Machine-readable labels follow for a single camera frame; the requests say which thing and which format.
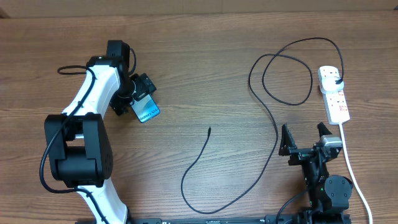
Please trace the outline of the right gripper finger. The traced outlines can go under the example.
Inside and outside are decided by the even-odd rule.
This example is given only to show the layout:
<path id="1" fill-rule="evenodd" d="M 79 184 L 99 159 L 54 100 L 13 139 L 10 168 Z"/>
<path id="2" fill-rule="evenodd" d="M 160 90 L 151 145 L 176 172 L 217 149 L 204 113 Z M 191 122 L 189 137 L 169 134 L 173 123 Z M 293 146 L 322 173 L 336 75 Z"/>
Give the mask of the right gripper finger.
<path id="1" fill-rule="evenodd" d="M 279 147 L 280 156 L 289 156 L 292 150 L 296 150 L 297 146 L 293 139 L 291 132 L 288 129 L 287 124 L 282 125 L 282 135 Z"/>
<path id="2" fill-rule="evenodd" d="M 319 136 L 332 135 L 331 131 L 325 126 L 323 122 L 317 124 Z"/>

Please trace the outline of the Samsung Galaxy smartphone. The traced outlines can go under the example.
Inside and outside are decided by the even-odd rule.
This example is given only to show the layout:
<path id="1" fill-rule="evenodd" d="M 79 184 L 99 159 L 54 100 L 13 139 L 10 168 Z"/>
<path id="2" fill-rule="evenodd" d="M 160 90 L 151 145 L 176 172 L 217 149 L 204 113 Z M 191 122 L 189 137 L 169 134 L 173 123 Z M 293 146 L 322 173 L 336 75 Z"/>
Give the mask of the Samsung Galaxy smartphone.
<path id="1" fill-rule="evenodd" d="M 141 123 L 145 123 L 160 114 L 160 109 L 151 95 L 143 97 L 140 101 L 133 100 L 131 108 Z"/>

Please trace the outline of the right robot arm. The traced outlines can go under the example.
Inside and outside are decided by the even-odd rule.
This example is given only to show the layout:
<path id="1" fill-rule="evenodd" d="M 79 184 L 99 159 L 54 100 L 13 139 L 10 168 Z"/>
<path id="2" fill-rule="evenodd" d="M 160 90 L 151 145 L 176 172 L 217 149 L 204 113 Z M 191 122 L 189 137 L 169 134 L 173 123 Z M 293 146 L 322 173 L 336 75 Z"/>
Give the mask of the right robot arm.
<path id="1" fill-rule="evenodd" d="M 327 162 L 336 159 L 343 149 L 342 139 L 332 134 L 323 124 L 317 125 L 320 139 L 311 148 L 299 149 L 293 136 L 284 124 L 279 148 L 280 156 L 289 156 L 290 166 L 302 168 L 306 189 L 286 202 L 276 215 L 276 223 L 350 223 L 349 198 L 353 183 L 341 175 L 330 175 Z M 303 207 L 293 215 L 283 215 L 284 209 L 293 201 L 307 194 L 309 207 Z"/>

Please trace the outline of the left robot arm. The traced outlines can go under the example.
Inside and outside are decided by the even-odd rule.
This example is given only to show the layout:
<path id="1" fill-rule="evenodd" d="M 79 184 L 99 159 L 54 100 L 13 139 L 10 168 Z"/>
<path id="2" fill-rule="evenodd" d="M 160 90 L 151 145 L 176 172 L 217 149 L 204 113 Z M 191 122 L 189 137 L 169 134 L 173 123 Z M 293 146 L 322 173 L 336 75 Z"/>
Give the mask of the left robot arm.
<path id="1" fill-rule="evenodd" d="M 105 55 L 86 65 L 60 67 L 61 75 L 84 75 L 73 101 L 44 122 L 47 147 L 41 158 L 39 179 L 53 194 L 76 192 L 95 216 L 94 223 L 134 223 L 130 209 L 111 180 L 113 151 L 104 125 L 111 108 L 118 116 L 133 110 L 140 123 L 156 117 L 160 109 L 152 98 L 156 87 L 143 73 L 135 73 L 134 50 L 121 40 L 110 40 Z"/>

